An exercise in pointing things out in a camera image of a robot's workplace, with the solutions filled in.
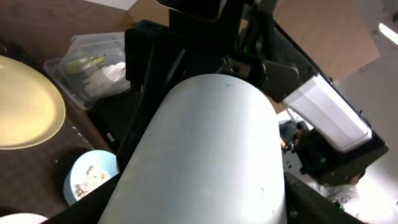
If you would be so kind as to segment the light blue bowl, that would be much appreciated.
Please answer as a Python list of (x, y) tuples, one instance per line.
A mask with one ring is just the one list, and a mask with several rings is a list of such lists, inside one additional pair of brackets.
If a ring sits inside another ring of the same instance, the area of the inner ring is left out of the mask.
[(63, 196), (71, 206), (119, 173), (116, 155), (90, 150), (72, 164), (63, 182)]

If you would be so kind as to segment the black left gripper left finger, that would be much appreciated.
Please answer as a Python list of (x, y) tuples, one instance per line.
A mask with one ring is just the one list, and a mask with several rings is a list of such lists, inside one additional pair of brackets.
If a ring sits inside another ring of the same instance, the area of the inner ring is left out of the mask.
[(115, 175), (85, 198), (43, 224), (97, 224), (120, 177), (121, 174)]

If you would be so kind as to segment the green snack wrapper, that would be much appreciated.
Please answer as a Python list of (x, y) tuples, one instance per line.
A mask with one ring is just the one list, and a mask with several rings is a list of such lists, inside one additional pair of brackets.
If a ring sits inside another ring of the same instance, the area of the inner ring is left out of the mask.
[(91, 56), (91, 57), (81, 58), (81, 59), (67, 63), (65, 65), (65, 71), (67, 73), (79, 73), (79, 72), (86, 70), (90, 66), (103, 63), (104, 60), (105, 60), (105, 55), (102, 55), (100, 57)]

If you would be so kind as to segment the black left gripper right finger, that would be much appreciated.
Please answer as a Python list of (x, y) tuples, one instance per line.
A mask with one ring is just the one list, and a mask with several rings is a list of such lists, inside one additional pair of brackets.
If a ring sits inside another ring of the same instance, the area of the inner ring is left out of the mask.
[(290, 172), (284, 172), (288, 224), (363, 224)]

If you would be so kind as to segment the white paper napkin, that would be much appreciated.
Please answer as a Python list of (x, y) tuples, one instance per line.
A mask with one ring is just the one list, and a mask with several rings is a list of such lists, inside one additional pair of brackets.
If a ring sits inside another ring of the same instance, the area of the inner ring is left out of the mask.
[(126, 75), (126, 64), (124, 62), (119, 62), (114, 65), (103, 67), (101, 71), (108, 80), (118, 82)]

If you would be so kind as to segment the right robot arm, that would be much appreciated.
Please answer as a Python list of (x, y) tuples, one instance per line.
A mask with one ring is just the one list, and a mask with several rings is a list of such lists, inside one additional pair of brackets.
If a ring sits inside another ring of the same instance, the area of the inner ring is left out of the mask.
[(163, 1), (167, 26), (143, 20), (125, 31), (127, 79), (141, 95), (117, 153), (127, 167), (159, 118), (183, 152), (260, 149), (275, 158), (273, 103), (313, 129), (295, 151), (301, 172), (340, 185), (388, 151), (369, 122), (273, 18), (275, 1)]

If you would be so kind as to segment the pink bowl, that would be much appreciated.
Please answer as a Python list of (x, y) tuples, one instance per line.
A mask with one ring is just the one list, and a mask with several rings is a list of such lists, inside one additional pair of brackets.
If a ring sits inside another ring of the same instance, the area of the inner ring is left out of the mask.
[(1, 217), (1, 224), (40, 224), (48, 218), (34, 213), (15, 213)]

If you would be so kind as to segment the white cup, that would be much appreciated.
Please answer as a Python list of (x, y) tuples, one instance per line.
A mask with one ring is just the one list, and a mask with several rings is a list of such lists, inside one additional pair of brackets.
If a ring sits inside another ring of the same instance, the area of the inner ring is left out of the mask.
[(143, 134), (100, 223), (285, 223), (276, 113), (228, 75), (173, 87)]

